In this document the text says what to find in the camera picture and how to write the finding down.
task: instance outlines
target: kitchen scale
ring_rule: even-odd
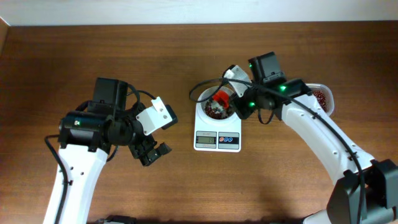
[[[205,99],[218,86],[205,90],[198,100]],[[221,87],[229,96],[233,91]],[[195,112],[195,134],[193,148],[197,151],[239,152],[241,150],[242,122],[236,113],[225,119],[213,119],[205,113],[206,102],[197,103]]]

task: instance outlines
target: black and white robotic arm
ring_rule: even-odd
[[[94,98],[69,112],[60,122],[57,153],[49,144],[58,162],[57,175],[44,223],[86,223],[96,181],[107,162],[111,146],[128,146],[132,156],[144,166],[171,151],[152,137],[156,129],[167,129],[177,122],[169,105],[157,97],[146,108],[140,102],[139,92],[132,85],[119,80],[99,78]],[[137,97],[131,109],[125,110],[126,97]]]
[[[272,110],[272,116],[308,144],[335,186],[326,210],[310,215],[303,223],[373,224],[397,219],[396,165],[391,160],[378,162],[352,141],[322,110],[302,80],[287,82],[273,52],[250,59],[249,66],[254,81],[236,65],[225,71],[222,85],[229,83],[235,90],[229,105],[241,119],[255,110]]]

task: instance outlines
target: wooden table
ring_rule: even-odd
[[[283,122],[243,121],[240,153],[193,150],[188,91],[231,64],[249,71],[247,59],[270,51],[288,78],[331,88],[332,118],[359,146],[398,162],[398,22],[12,27],[0,59],[0,223],[44,219],[57,164],[43,138],[92,97],[96,77],[161,96],[179,122],[154,134],[173,151],[150,167],[121,148],[98,179],[89,221],[270,221],[324,209],[331,180]]]

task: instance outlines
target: white container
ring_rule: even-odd
[[[325,95],[326,98],[326,111],[325,113],[330,116],[333,111],[335,110],[335,101],[333,99],[333,94],[331,94],[331,90],[322,84],[316,84],[316,83],[306,83],[308,87],[310,87],[311,90],[320,90],[322,93]]]

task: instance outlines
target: white background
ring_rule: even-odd
[[[0,0],[12,26],[398,19],[398,0]]]

